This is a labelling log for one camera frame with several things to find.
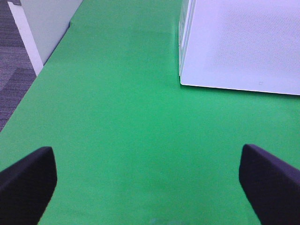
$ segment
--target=green mat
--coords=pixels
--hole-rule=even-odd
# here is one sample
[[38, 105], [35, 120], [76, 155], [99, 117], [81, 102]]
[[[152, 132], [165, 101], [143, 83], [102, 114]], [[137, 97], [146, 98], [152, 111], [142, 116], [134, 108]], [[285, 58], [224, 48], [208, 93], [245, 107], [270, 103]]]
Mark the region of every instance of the green mat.
[[40, 224], [258, 225], [238, 182], [254, 143], [300, 168], [300, 99], [183, 87], [181, 0], [85, 0], [0, 134], [0, 169], [52, 146]]

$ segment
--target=gray carpet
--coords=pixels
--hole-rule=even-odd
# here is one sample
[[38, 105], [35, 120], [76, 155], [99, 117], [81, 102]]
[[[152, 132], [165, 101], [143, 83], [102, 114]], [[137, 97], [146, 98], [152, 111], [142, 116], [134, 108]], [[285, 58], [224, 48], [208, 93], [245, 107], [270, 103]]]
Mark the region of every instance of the gray carpet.
[[0, 131], [35, 78], [7, 0], [0, 0]]

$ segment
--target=black foam pad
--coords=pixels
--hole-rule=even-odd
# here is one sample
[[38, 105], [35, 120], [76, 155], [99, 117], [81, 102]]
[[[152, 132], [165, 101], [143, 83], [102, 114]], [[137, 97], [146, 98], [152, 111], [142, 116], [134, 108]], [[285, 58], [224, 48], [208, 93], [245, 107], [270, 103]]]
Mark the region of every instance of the black foam pad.
[[300, 225], [300, 171], [246, 144], [239, 180], [262, 225]]
[[0, 172], [0, 224], [36, 225], [56, 183], [51, 147], [42, 147]]

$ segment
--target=perforated white surface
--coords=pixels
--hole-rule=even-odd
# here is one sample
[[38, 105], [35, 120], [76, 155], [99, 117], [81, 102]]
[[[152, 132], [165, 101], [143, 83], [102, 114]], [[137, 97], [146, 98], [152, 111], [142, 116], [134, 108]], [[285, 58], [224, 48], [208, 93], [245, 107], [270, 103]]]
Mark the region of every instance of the perforated white surface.
[[181, 83], [300, 95], [300, 1], [196, 1]]

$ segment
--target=white panel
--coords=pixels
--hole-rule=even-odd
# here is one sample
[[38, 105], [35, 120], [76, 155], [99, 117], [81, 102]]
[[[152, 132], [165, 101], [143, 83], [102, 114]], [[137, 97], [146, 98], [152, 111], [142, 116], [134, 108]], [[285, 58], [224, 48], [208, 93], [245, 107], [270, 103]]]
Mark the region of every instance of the white panel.
[[10, 10], [14, 16], [15, 23], [18, 27], [18, 30], [20, 32], [22, 41], [25, 45], [27, 54], [30, 58], [30, 61], [32, 63], [33, 69], [38, 75], [42, 68], [43, 68], [43, 62], [41, 60], [41, 57], [39, 56], [37, 46], [34, 42], [30, 27], [28, 25], [24, 10], [22, 6], [14, 5], [12, 2], [8, 3]]
[[21, 0], [42, 62], [59, 43], [82, 0]]
[[300, 1], [197, 0], [181, 83], [300, 95]]

